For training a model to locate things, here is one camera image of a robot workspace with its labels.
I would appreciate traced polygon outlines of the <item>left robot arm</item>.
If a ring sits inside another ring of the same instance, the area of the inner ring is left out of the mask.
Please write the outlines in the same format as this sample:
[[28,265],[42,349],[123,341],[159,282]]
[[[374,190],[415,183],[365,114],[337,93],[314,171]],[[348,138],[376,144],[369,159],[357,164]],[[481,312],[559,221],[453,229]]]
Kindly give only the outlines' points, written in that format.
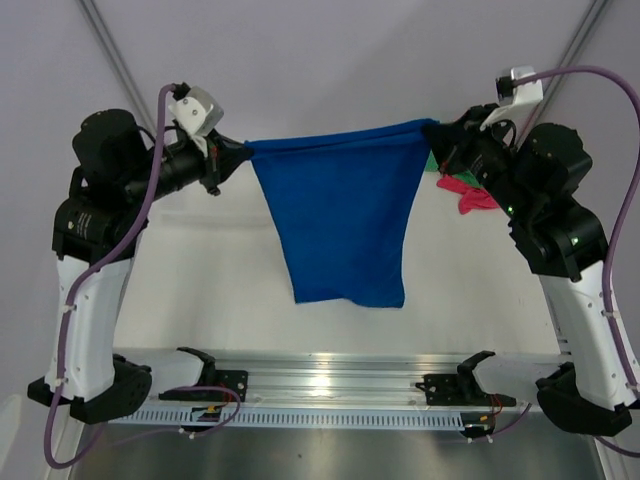
[[114,353],[115,326],[139,235],[155,189],[161,199],[199,182],[212,195],[246,160],[251,148],[212,132],[199,150],[176,124],[176,142],[157,166],[147,131],[122,109],[86,118],[72,140],[79,165],[68,198],[54,217],[52,248],[60,280],[60,319],[47,374],[28,386],[29,399],[66,405],[72,418],[96,425],[133,414],[152,386],[152,369]]

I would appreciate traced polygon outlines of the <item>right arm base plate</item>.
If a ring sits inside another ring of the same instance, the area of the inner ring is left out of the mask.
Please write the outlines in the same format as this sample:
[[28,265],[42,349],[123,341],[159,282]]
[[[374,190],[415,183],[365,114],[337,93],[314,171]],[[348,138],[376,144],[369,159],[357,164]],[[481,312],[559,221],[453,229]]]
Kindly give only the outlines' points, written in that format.
[[425,374],[421,381],[415,383],[415,388],[424,393],[429,406],[514,407],[516,405],[516,400],[512,397],[484,392],[470,374]]

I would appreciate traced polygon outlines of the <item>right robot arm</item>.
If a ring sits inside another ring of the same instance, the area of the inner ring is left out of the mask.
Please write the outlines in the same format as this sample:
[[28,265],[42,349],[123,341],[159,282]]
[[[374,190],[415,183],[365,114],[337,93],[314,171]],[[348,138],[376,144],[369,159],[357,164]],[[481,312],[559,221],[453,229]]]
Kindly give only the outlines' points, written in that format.
[[471,173],[507,215],[563,352],[544,360],[478,353],[458,368],[458,395],[475,404],[502,394],[539,406],[565,432],[615,436],[639,405],[631,383],[639,368],[601,284],[613,243],[574,198],[592,159],[575,130],[554,123],[511,146],[504,140],[510,121],[485,125],[492,112],[476,106],[455,122],[425,125],[422,134],[442,172]]

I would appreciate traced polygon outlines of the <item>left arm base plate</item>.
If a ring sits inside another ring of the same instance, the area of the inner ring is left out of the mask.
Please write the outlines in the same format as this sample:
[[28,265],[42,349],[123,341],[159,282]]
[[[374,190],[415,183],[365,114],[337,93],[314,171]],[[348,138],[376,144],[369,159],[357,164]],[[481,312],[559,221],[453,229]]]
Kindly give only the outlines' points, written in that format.
[[195,387],[184,387],[159,393],[163,401],[183,402],[234,402],[235,396],[245,401],[249,386],[249,372],[246,370],[217,370],[209,379],[202,377]]

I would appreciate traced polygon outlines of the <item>blue towel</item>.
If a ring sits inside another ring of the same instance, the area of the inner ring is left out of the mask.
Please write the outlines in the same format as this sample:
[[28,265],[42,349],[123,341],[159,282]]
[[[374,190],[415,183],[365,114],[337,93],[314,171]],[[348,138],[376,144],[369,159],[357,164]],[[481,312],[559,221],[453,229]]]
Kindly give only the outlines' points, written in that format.
[[428,123],[246,142],[296,303],[403,307],[403,245],[431,153]]

